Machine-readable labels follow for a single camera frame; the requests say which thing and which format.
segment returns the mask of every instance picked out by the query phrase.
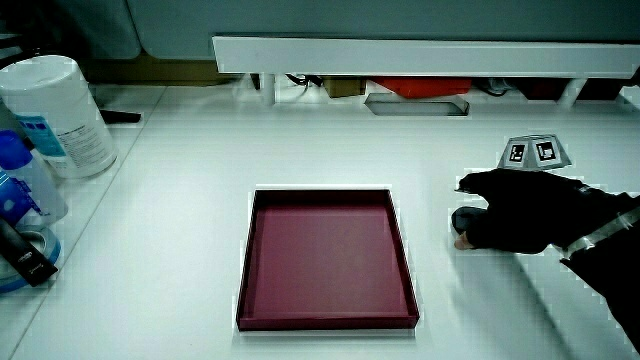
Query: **fingertip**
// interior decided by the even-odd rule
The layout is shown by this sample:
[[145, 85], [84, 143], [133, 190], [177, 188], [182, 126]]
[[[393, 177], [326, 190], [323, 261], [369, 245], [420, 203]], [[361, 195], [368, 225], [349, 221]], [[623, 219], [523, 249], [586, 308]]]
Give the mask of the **fingertip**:
[[458, 250], [464, 250], [464, 242], [460, 240], [460, 238], [456, 239], [453, 243], [453, 246]]

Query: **wipes container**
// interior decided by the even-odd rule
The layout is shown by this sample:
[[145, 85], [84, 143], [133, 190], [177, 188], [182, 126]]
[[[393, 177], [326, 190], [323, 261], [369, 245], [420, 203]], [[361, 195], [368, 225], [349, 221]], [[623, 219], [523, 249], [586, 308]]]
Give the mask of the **wipes container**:
[[73, 59], [46, 55], [5, 67], [0, 96], [60, 177], [91, 176], [115, 161], [111, 134]]

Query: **container lid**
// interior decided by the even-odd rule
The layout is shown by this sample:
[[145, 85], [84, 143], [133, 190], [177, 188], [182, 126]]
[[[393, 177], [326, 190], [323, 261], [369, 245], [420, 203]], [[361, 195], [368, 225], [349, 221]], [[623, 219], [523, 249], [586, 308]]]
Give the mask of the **container lid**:
[[0, 131], [0, 167], [15, 170], [27, 165], [33, 155], [29, 152], [20, 136], [12, 130]]
[[47, 87], [78, 70], [78, 64], [65, 56], [46, 55], [22, 60], [0, 70], [0, 92], [6, 94]]

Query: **wrist strap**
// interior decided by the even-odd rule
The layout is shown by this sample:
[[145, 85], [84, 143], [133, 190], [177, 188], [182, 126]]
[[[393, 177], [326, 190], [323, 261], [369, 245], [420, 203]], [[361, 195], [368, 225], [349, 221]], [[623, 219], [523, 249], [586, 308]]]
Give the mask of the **wrist strap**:
[[567, 249], [562, 249], [558, 246], [554, 247], [564, 255], [565, 259], [570, 259], [571, 255], [578, 250], [589, 250], [596, 246], [599, 241], [607, 239], [611, 237], [613, 234], [617, 233], [620, 230], [629, 230], [629, 228], [633, 227], [633, 224], [640, 220], [640, 206], [626, 212], [624, 214], [618, 214], [618, 216], [604, 224], [602, 227], [596, 229], [589, 235], [585, 235], [580, 239], [572, 242]]

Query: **table surface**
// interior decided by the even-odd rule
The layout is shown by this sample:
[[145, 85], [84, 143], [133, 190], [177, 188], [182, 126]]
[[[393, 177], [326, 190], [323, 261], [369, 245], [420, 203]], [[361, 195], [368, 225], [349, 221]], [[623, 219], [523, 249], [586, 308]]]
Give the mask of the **table surface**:
[[[466, 117], [376, 117], [363, 97], [329, 100], [280, 80], [280, 103], [265, 107], [249, 83], [98, 88], [104, 108], [142, 112], [143, 122], [110, 127], [120, 153], [107, 172], [59, 182], [70, 206], [52, 226], [61, 271], [0, 297], [0, 358], [582, 358], [582, 334], [567, 334], [562, 313], [549, 311], [562, 299], [536, 285], [541, 272], [569, 274], [551, 255], [533, 259], [536, 268], [455, 250], [450, 214], [484, 202], [453, 190], [465, 174], [495, 168], [510, 137], [554, 133], [574, 164], [557, 174], [638, 191], [637, 110], [471, 92]], [[341, 187], [391, 189], [416, 329], [238, 332], [254, 190]], [[606, 325], [618, 333], [609, 354], [637, 358]]]

